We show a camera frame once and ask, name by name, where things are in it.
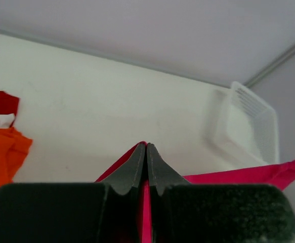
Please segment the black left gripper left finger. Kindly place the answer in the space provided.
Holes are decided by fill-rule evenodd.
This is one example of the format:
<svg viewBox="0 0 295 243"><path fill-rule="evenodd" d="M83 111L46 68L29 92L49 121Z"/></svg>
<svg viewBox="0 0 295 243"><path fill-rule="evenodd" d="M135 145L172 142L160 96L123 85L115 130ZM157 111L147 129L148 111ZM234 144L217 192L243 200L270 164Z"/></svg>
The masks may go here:
<svg viewBox="0 0 295 243"><path fill-rule="evenodd" d="M0 187L0 242L140 242L138 209L146 144L90 183Z"/></svg>

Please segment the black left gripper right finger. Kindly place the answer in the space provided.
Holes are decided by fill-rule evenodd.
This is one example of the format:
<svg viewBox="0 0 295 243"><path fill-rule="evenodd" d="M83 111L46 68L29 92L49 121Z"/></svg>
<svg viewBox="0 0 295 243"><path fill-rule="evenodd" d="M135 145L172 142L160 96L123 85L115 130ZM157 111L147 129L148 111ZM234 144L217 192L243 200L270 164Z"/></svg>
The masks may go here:
<svg viewBox="0 0 295 243"><path fill-rule="evenodd" d="M295 242L295 215L267 184L192 184L146 149L152 242Z"/></svg>

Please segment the pink t-shirt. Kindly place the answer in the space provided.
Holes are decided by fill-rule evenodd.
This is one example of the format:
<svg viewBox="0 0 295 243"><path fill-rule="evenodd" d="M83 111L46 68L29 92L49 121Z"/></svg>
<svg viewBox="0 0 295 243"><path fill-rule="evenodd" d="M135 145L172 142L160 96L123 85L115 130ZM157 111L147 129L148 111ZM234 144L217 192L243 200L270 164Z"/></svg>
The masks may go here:
<svg viewBox="0 0 295 243"><path fill-rule="evenodd" d="M105 173L103 173L99 177L98 181L106 178L108 175L113 173L120 165L122 165L125 162L125 160L130 156L136 145L134 145L128 152L126 152L120 159L118 159ZM216 172L210 174L191 175L182 177L192 184L267 184L275 186L279 190L283 191L283 189L285 189L290 183L292 183L295 180L295 160L280 165L261 166L226 172ZM141 239L140 242L152 242L151 203L146 152L143 168L143 177L140 187L140 203L138 213L139 233Z"/></svg>

